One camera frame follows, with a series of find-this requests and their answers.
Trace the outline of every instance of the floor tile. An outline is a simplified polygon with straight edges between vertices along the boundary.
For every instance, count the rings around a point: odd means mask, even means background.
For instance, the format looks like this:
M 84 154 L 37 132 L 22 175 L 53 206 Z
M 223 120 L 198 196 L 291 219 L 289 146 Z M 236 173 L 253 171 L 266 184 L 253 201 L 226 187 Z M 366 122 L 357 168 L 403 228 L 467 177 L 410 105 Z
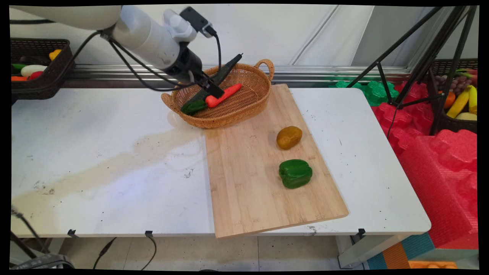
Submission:
M 59 254 L 66 255 L 75 268 L 92 269 L 100 251 L 113 238 L 66 238 Z M 131 245 L 131 238 L 117 238 L 103 255 L 97 269 L 122 270 Z
M 334 236 L 259 237 L 258 247 L 260 271 L 340 270 Z
M 257 237 L 218 240 L 215 237 L 155 238 L 157 253 L 146 270 L 258 271 Z M 140 270 L 154 252 L 151 240 L 133 238 L 125 270 Z

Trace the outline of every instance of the white vegetable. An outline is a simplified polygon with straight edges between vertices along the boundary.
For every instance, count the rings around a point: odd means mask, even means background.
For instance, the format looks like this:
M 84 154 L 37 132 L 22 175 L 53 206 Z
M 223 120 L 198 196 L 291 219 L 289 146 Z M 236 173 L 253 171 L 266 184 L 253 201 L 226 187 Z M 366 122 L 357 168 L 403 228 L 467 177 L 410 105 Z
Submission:
M 28 65 L 21 69 L 21 75 L 24 77 L 30 77 L 31 74 L 37 71 L 44 71 L 47 66 L 43 65 Z

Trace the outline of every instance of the basket handle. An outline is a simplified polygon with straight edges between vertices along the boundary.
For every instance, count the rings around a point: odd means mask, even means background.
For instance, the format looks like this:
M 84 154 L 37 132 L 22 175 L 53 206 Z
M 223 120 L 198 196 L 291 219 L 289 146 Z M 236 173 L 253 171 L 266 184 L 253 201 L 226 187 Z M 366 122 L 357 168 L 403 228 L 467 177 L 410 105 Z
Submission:
M 273 75 L 275 74 L 275 67 L 273 66 L 273 63 L 269 59 L 262 59 L 258 61 L 258 63 L 255 65 L 256 68 L 259 68 L 261 64 L 265 64 L 268 67 L 268 71 L 270 76 L 268 76 L 268 79 L 272 81 Z
M 175 106 L 171 95 L 164 92 L 161 94 L 161 100 L 163 100 L 163 103 L 165 103 L 165 105 L 168 106 L 168 108 L 172 109 L 173 112 L 178 114 L 179 110 Z

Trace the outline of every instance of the wooden cutting board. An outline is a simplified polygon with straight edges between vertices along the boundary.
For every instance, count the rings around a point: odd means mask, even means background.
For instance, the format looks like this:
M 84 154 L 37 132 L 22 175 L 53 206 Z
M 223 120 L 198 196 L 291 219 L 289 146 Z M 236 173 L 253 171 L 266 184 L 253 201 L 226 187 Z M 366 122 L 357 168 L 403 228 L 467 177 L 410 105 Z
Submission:
M 280 130 L 302 129 L 290 150 L 277 146 Z M 207 165 L 217 238 L 342 218 L 341 195 L 286 84 L 273 85 L 266 108 L 248 119 L 205 130 Z M 311 181 L 297 189 L 283 186 L 280 163 L 301 159 L 312 168 Z

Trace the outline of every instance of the vegetable basket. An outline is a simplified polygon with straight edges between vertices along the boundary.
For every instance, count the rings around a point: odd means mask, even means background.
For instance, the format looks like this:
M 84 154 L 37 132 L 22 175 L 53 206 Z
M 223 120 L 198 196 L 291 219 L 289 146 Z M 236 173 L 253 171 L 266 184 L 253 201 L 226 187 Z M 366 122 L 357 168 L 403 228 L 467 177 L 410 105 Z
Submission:
M 259 69 L 261 64 L 268 66 L 269 75 Z M 205 70 L 207 75 L 217 73 L 218 67 Z M 200 87 L 197 85 L 173 91 L 172 94 L 163 93 L 161 99 L 173 112 L 177 113 L 187 123 L 200 128 L 216 128 L 232 123 L 245 116 L 262 111 L 268 100 L 275 69 L 268 59 L 260 60 L 255 66 L 236 64 L 226 79 L 219 85 L 226 89 L 238 83 L 243 86 L 239 91 L 225 99 L 214 108 L 207 108 L 190 116 L 180 111 L 181 107 L 191 99 Z

